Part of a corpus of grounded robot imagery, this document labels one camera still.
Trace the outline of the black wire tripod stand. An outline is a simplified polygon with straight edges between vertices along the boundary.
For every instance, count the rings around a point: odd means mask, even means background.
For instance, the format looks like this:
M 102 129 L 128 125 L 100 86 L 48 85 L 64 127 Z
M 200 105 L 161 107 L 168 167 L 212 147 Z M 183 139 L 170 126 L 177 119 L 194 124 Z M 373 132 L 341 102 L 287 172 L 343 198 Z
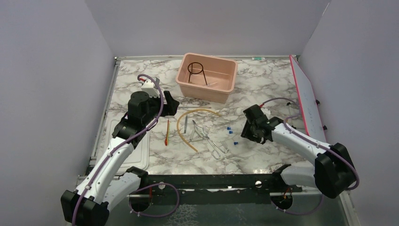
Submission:
M 204 81 L 205 81 L 205 85 L 206 86 L 208 85 L 203 64 L 201 64 L 199 62 L 189 63 L 188 66 L 187 66 L 187 71 L 189 73 L 189 77 L 188 77 L 188 82 L 189 83 L 191 82 L 191 77 L 193 75 L 202 74 L 203 78 L 204 78 Z

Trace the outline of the pink plastic bin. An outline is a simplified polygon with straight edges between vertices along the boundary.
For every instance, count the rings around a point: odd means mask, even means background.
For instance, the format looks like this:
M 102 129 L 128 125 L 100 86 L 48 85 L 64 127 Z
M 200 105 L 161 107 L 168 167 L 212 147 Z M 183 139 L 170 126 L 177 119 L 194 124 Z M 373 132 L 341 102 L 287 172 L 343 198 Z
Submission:
M 205 81 L 202 74 L 193 75 L 189 83 L 187 66 L 192 62 L 203 64 L 208 83 L 218 82 L 218 84 L 212 87 L 204 87 Z M 186 53 L 181 61 L 176 82 L 185 97 L 224 104 L 234 90 L 237 72 L 238 62 L 235 60 Z

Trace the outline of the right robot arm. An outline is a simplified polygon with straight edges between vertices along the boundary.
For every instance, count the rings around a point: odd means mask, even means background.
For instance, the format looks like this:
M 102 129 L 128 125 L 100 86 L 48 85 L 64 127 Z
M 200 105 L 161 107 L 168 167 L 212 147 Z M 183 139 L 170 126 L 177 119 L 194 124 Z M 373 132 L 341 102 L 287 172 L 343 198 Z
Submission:
M 344 145 L 318 141 L 278 117 L 269 119 L 259 105 L 253 105 L 243 113 L 246 117 L 241 133 L 243 138 L 259 144 L 279 143 L 312 164 L 310 167 L 289 165 L 278 169 L 278 175 L 271 179 L 276 191 L 282 192 L 289 186 L 307 186 L 334 199 L 359 185 L 359 176 Z

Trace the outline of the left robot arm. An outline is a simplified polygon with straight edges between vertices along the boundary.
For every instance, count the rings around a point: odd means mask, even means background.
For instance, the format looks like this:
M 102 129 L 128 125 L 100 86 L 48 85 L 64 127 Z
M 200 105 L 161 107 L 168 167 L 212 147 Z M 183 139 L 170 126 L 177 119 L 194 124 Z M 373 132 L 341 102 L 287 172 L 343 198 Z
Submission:
M 151 193 L 148 172 L 143 169 L 130 167 L 118 180 L 114 176 L 159 117 L 174 116 L 179 105 L 169 91 L 162 97 L 144 91 L 130 96 L 128 111 L 115 126 L 107 151 L 74 191 L 66 190 L 61 196 L 67 222 L 73 226 L 104 226 L 111 210 L 128 194 Z

